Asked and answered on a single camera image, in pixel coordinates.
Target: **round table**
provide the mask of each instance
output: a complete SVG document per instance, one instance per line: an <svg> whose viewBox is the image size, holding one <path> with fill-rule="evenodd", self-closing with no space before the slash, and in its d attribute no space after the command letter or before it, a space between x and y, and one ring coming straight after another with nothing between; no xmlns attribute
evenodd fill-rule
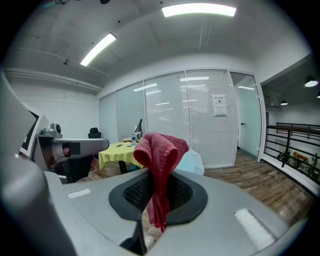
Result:
<svg viewBox="0 0 320 256"><path fill-rule="evenodd" d="M99 168L100 170L111 161L118 161L120 171L122 174L127 173L126 162L133 163L134 165L142 168L143 165L137 162L134 158L135 145L128 146L129 143L124 144L123 142L110 144L107 150L99 152Z"/></svg>

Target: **chair headrest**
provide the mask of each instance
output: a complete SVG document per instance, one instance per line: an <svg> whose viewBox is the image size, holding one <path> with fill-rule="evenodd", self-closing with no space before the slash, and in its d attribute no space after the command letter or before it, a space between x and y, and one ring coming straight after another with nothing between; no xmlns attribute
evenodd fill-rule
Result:
<svg viewBox="0 0 320 256"><path fill-rule="evenodd" d="M97 127L90 129L90 133L98 133L98 132L99 132L99 131L98 131L98 128L97 128Z"/></svg>

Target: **table leg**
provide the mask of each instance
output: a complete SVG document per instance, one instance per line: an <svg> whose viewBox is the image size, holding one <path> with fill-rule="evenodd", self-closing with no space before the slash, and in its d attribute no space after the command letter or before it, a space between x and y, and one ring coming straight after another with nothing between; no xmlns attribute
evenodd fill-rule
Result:
<svg viewBox="0 0 320 256"><path fill-rule="evenodd" d="M126 162L125 161L118 161L118 162L119 162L119 167L120 167L121 174L128 173Z"/></svg>

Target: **white monitor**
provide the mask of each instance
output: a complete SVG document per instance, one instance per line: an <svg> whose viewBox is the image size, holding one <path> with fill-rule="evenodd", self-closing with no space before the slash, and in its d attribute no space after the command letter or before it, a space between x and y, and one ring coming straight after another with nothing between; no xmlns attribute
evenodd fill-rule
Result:
<svg viewBox="0 0 320 256"><path fill-rule="evenodd" d="M20 148L20 152L26 155L27 157L32 157L33 147L35 144L36 135L39 135L41 131L45 128L48 128L49 121L44 116L43 113L38 111L37 109L23 103L25 108L30 111L30 113L34 116L34 124L26 135L23 144Z"/></svg>

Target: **doorway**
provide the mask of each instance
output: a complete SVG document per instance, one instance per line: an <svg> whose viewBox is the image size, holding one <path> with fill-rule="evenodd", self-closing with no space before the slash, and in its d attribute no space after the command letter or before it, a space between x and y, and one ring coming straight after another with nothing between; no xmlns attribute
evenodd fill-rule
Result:
<svg viewBox="0 0 320 256"><path fill-rule="evenodd" d="M239 150L258 158L261 141L261 105L252 75L230 72L238 114Z"/></svg>

